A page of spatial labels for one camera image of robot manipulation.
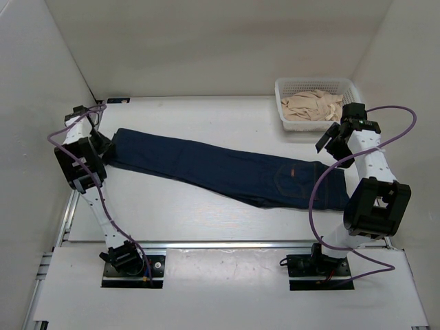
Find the dark blue denim trousers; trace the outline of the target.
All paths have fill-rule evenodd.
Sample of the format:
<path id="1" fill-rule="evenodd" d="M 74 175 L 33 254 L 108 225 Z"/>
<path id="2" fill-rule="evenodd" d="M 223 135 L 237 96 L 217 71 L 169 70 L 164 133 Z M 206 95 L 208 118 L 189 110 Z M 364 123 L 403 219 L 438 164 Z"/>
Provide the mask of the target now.
<path id="1" fill-rule="evenodd" d="M 321 162 L 221 148 L 120 128 L 104 157 L 116 168 L 192 184 L 257 208 L 306 209 Z"/>

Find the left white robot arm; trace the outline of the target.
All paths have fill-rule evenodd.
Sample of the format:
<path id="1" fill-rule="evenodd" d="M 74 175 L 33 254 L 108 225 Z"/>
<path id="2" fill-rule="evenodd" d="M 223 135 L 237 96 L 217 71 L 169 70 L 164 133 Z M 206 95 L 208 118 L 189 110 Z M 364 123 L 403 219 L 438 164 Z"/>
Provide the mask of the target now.
<path id="1" fill-rule="evenodd" d="M 145 269 L 138 244 L 115 223 L 105 200 L 107 172 L 103 155 L 112 146 L 98 131 L 100 115 L 106 106 L 74 107 L 65 116 L 65 128 L 48 135 L 54 154 L 71 189 L 91 208 L 107 247 L 100 258 L 119 273 L 137 276 Z"/>

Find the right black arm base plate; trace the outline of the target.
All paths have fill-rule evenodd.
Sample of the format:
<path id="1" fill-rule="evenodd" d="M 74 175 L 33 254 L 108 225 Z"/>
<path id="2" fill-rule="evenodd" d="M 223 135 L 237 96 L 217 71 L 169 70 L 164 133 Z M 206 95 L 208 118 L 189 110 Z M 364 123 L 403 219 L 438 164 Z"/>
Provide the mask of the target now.
<path id="1" fill-rule="evenodd" d="M 310 254 L 288 254 L 279 261 L 287 268 L 290 291 L 354 290 L 347 258 L 315 257 Z"/>

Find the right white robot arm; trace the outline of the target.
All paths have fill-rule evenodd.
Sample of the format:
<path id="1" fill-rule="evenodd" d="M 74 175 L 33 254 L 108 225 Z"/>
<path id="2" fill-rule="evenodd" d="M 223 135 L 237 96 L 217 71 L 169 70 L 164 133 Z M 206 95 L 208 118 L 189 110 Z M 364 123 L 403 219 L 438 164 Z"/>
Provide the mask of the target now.
<path id="1" fill-rule="evenodd" d="M 367 242 L 394 236 L 410 201 L 410 186 L 392 173 L 384 153 L 388 142 L 367 114 L 364 104 L 344 105 L 340 122 L 316 143 L 317 151 L 325 149 L 336 162 L 319 176 L 313 193 L 337 168 L 354 165 L 359 182 L 344 207 L 342 224 L 312 246 L 309 268 L 315 274 L 336 270 L 348 253 Z"/>

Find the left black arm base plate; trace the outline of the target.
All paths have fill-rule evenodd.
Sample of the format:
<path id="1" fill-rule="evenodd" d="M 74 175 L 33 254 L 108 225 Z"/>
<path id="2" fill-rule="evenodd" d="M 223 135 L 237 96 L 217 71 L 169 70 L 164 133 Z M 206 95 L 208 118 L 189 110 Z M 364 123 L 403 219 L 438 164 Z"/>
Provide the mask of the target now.
<path id="1" fill-rule="evenodd" d="M 151 276 L 144 279 L 147 268 L 145 265 L 135 266 L 134 270 L 118 272 L 110 263 L 104 264 L 102 273 L 102 288 L 120 289 L 161 289 L 164 284 L 164 273 L 166 269 L 165 254 L 150 254 L 147 256 L 151 267 Z"/>

